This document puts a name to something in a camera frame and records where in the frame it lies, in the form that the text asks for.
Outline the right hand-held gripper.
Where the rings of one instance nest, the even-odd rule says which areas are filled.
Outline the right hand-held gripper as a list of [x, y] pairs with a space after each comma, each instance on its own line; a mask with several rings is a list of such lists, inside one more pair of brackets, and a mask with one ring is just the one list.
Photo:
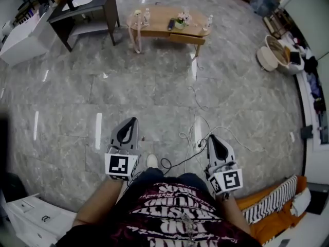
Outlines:
[[230, 194], [243, 187], [242, 169], [237, 165], [233, 148], [214, 134], [207, 139], [206, 179], [216, 196], [225, 200]]

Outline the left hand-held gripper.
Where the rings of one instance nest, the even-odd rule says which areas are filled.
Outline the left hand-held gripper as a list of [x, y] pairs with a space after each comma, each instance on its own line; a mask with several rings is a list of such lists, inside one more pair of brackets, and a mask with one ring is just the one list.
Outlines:
[[105, 174], [112, 180], [131, 181], [140, 159], [138, 119], [131, 117], [117, 125], [104, 155]]

